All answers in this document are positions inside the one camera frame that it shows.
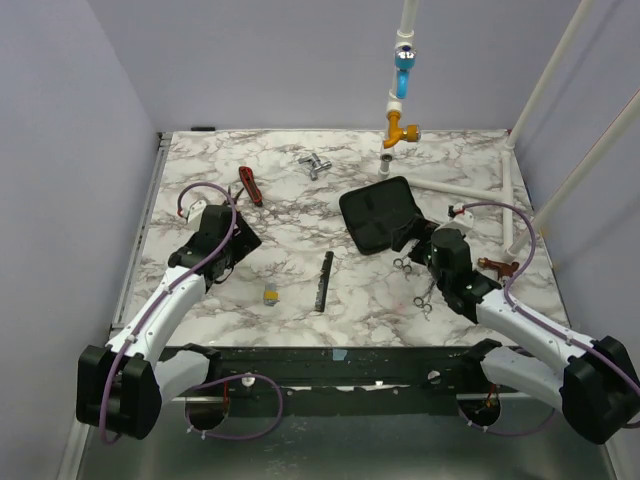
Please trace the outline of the black zip tool case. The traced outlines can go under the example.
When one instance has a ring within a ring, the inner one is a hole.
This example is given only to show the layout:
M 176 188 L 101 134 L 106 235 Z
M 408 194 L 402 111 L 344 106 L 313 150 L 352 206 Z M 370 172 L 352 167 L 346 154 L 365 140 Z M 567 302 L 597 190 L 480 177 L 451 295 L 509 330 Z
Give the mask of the black zip tool case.
M 339 207 L 346 228 L 362 255 L 392 245 L 392 233 L 422 215 L 403 176 L 389 178 L 343 194 Z

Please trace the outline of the black hair comb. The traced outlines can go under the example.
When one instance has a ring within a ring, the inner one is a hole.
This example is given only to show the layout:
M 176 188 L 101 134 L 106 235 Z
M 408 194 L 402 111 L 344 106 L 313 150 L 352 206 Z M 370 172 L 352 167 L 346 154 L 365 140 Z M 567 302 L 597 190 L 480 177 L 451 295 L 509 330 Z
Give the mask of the black hair comb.
M 334 259 L 334 252 L 327 251 L 321 267 L 321 273 L 318 281 L 318 289 L 314 308 L 316 312 L 324 312 L 326 307 L 326 298 L 329 287 L 329 279 Z

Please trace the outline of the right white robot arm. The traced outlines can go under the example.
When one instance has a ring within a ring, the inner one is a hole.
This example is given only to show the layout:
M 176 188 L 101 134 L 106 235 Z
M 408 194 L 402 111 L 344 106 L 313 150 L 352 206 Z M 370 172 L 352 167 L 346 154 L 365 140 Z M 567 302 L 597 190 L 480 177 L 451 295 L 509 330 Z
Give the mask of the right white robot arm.
M 477 271 L 466 241 L 471 226 L 471 216 L 456 211 L 444 225 L 415 216 L 391 235 L 395 251 L 415 243 L 410 259 L 428 268 L 453 312 L 524 350 L 496 342 L 476 345 L 460 367 L 462 384 L 474 392 L 497 384 L 525 393 L 561 412 L 594 444 L 630 427 L 639 413 L 639 377 L 626 347 L 611 336 L 595 340 L 557 324 Z

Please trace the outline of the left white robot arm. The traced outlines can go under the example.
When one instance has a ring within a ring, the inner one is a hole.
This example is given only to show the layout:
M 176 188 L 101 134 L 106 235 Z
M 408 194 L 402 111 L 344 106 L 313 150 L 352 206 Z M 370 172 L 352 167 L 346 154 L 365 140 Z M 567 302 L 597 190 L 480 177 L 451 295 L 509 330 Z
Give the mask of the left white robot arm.
M 89 345 L 77 367 L 76 418 L 117 435 L 143 439 L 161 409 L 194 388 L 214 393 L 222 380 L 218 352 L 189 343 L 163 351 L 186 314 L 261 241 L 228 205 L 208 205 L 197 230 L 173 252 L 159 286 L 134 319 L 103 347 Z

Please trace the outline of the silver scissors upper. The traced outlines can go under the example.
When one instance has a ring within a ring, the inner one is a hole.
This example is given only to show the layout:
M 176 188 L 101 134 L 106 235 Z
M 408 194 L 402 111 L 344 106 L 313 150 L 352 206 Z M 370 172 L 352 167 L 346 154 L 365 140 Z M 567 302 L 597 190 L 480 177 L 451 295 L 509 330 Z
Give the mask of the silver scissors upper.
M 393 260 L 393 266 L 405 274 L 410 274 L 412 272 L 412 264 L 409 259 L 406 257 L 398 257 Z

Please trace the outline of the silver scissors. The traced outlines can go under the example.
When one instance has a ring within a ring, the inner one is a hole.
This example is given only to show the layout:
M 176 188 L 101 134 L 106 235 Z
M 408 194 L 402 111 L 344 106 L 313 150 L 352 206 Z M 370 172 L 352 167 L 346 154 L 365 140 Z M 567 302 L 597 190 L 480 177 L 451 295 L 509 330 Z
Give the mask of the silver scissors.
M 412 264 L 409 259 L 406 257 L 398 257 L 393 260 L 393 266 L 405 274 L 410 274 L 412 272 Z
M 413 298 L 413 305 L 422 311 L 423 316 L 426 320 L 429 320 L 429 315 L 433 311 L 431 299 L 435 287 L 436 282 L 434 280 L 431 280 L 425 292 Z

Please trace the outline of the silver scissors lower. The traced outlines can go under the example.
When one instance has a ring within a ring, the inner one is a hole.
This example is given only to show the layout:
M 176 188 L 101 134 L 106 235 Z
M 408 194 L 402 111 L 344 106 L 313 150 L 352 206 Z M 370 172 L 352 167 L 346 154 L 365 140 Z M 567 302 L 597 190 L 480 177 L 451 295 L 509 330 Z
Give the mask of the silver scissors lower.
M 435 287 L 436 282 L 434 280 L 431 280 L 425 292 L 413 298 L 413 305 L 422 311 L 423 316 L 426 320 L 429 320 L 429 315 L 433 311 L 431 299 Z

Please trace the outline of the brown brass faucet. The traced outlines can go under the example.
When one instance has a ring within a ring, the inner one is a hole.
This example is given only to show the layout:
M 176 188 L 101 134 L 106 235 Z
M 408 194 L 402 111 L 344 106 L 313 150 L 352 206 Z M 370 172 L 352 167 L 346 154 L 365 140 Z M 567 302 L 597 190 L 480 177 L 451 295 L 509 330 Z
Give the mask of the brown brass faucet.
M 477 260 L 477 266 L 483 270 L 495 272 L 497 279 L 501 281 L 505 278 L 511 278 L 518 271 L 520 264 L 517 261 L 505 263 L 491 260 L 487 257 L 480 257 Z

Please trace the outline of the red black utility knife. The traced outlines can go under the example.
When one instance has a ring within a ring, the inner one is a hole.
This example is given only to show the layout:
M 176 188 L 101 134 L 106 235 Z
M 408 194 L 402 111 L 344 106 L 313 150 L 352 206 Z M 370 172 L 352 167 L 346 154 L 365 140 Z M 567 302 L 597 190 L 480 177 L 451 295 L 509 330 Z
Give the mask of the red black utility knife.
M 263 196 L 255 181 L 253 170 L 248 166 L 240 166 L 238 173 L 240 181 L 252 203 L 257 207 L 262 207 Z

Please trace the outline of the yellow hex key set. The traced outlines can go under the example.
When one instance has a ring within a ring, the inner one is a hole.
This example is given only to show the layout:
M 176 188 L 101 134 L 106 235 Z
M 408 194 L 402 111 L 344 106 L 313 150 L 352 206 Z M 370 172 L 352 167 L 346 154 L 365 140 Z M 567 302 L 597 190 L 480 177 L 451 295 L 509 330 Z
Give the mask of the yellow hex key set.
M 263 302 L 267 306 L 275 306 L 279 302 L 278 289 L 274 283 L 268 283 L 265 285 Z

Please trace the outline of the orange faucet on pipe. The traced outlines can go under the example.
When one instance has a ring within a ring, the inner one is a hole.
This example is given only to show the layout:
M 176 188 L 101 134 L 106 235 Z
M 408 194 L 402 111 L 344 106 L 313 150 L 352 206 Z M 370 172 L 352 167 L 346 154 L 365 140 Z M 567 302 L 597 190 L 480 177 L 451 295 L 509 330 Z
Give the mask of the orange faucet on pipe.
M 398 110 L 391 110 L 387 113 L 388 129 L 386 138 L 383 140 L 383 148 L 391 149 L 401 141 L 417 143 L 421 138 L 420 127 L 411 124 L 406 127 L 399 125 L 402 114 Z

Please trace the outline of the silver metal faucet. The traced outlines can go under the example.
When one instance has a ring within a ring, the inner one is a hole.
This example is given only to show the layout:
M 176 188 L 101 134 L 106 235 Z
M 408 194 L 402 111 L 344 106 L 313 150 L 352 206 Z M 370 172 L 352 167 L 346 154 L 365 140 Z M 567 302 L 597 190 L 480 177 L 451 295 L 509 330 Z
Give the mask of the silver metal faucet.
M 312 153 L 309 156 L 300 158 L 298 160 L 300 165 L 305 165 L 309 168 L 309 177 L 312 181 L 318 179 L 318 175 L 322 171 L 326 171 L 332 167 L 331 161 L 323 161 L 316 153 Z

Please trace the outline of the blue valve on pipe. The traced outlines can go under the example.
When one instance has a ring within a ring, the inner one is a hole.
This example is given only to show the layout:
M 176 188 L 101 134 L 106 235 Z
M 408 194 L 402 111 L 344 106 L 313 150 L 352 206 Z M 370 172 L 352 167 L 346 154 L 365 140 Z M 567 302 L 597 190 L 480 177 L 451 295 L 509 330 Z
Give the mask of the blue valve on pipe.
M 409 78 L 416 61 L 416 49 L 410 44 L 403 44 L 394 52 L 394 64 L 396 68 L 395 96 L 405 99 L 409 88 Z

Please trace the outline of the yellow handled pliers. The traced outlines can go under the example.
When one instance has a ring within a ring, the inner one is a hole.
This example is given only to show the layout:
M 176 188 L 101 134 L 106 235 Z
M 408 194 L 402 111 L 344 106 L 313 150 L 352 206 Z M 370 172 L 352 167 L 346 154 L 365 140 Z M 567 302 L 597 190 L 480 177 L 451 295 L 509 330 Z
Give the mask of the yellow handled pliers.
M 240 187 L 238 190 L 234 190 L 231 185 L 227 187 L 227 194 L 234 204 L 238 202 L 244 191 L 245 189 L 243 187 Z

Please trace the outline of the aluminium frame rail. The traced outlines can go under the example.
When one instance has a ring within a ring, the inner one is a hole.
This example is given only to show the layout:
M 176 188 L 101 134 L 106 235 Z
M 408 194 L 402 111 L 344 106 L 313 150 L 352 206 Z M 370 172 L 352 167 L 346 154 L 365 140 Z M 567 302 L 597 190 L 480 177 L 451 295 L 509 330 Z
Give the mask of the aluminium frame rail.
M 141 255 L 144 242 L 148 234 L 148 223 L 150 222 L 155 201 L 158 195 L 163 171 L 166 165 L 168 151 L 171 145 L 173 133 L 170 131 L 158 132 L 157 145 L 152 150 L 153 163 L 151 177 L 144 190 L 144 202 L 140 214 L 138 215 L 138 225 L 133 239 L 129 242 L 127 250 L 127 268 L 121 288 L 118 293 L 114 314 L 105 327 L 99 330 L 98 340 L 91 341 L 91 344 L 105 344 L 116 330 L 121 327 L 131 300 L 133 287 L 137 278 L 141 264 Z M 76 414 L 72 416 L 69 436 L 67 438 L 57 479 L 76 479 L 80 470 L 84 448 L 87 438 L 91 433 L 90 425 L 82 424 L 76 419 Z

